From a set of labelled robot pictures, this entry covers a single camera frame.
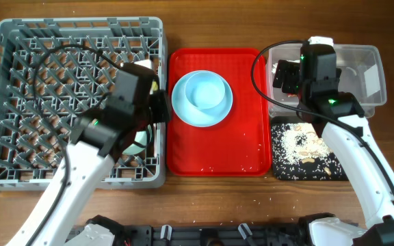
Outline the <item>green bowl with food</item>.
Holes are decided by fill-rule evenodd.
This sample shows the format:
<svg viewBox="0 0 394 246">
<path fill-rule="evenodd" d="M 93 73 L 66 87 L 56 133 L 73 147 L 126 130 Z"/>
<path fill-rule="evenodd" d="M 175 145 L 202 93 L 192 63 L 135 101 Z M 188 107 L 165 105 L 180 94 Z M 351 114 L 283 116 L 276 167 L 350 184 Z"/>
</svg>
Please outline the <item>green bowl with food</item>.
<svg viewBox="0 0 394 246">
<path fill-rule="evenodd" d="M 133 144 L 131 144 L 128 148 L 126 148 L 122 153 L 125 155 L 139 154 L 140 152 L 142 152 L 148 147 L 152 138 L 153 138 L 152 127 L 147 126 L 145 130 L 136 133 Z"/>
</svg>

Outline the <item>light blue plate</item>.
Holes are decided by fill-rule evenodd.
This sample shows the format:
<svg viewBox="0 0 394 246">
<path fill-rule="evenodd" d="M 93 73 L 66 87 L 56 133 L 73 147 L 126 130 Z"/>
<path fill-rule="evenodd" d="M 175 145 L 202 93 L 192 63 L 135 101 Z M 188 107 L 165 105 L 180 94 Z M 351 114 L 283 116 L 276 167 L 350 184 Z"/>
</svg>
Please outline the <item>light blue plate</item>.
<svg viewBox="0 0 394 246">
<path fill-rule="evenodd" d="M 210 127 L 219 124 L 231 111 L 233 106 L 233 91 L 225 80 L 226 95 L 224 100 L 212 109 L 199 110 L 193 107 L 185 98 L 185 82 L 192 72 L 178 80 L 173 87 L 171 101 L 175 114 L 185 123 L 195 127 Z"/>
</svg>

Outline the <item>light blue bowl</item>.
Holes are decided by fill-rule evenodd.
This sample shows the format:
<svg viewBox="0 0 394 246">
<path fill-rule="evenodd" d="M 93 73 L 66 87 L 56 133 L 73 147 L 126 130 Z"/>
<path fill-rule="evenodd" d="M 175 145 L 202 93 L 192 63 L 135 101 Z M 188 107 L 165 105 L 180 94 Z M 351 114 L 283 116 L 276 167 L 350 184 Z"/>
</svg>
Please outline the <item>light blue bowl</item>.
<svg viewBox="0 0 394 246">
<path fill-rule="evenodd" d="M 218 106 L 225 95 L 225 80 L 208 70 L 192 72 L 185 82 L 185 98 L 199 110 Z"/>
</svg>

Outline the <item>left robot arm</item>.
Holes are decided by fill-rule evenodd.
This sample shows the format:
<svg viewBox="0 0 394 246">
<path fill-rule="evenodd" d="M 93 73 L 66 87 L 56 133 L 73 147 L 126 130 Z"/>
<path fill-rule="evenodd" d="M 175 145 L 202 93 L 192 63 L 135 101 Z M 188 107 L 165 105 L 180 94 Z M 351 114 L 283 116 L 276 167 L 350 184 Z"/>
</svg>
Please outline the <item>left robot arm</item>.
<svg viewBox="0 0 394 246">
<path fill-rule="evenodd" d="M 53 179 L 9 245 L 64 245 L 99 183 L 135 144 L 135 136 L 167 122 L 166 92 L 153 90 L 159 77 L 149 59 L 119 65 L 116 87 L 104 108 L 91 108 L 75 121 Z"/>
</svg>

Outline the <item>yellow plastic cup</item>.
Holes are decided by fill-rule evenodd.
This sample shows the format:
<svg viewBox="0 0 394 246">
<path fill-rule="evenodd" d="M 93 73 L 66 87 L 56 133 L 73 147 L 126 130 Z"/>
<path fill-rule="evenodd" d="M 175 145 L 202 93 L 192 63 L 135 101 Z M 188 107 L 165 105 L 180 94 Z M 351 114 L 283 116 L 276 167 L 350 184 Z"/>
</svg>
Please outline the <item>yellow plastic cup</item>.
<svg viewBox="0 0 394 246">
<path fill-rule="evenodd" d="M 159 89 L 158 82 L 153 81 L 153 82 L 152 82 L 152 85 L 151 85 L 150 93 L 153 94 L 153 93 L 156 92 L 158 89 Z"/>
</svg>

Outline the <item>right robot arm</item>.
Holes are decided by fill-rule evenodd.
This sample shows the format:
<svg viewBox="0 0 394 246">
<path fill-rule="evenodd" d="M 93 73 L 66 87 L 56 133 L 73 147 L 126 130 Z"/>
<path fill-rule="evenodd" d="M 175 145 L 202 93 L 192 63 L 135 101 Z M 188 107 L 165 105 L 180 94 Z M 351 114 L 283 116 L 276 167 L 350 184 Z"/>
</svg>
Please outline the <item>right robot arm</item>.
<svg viewBox="0 0 394 246">
<path fill-rule="evenodd" d="M 303 41 L 292 86 L 298 116 L 339 160 L 355 190 L 366 229 L 336 217 L 307 217 L 312 245 L 394 245 L 394 172 L 376 144 L 356 97 L 338 89 L 340 73 L 332 42 Z"/>
</svg>

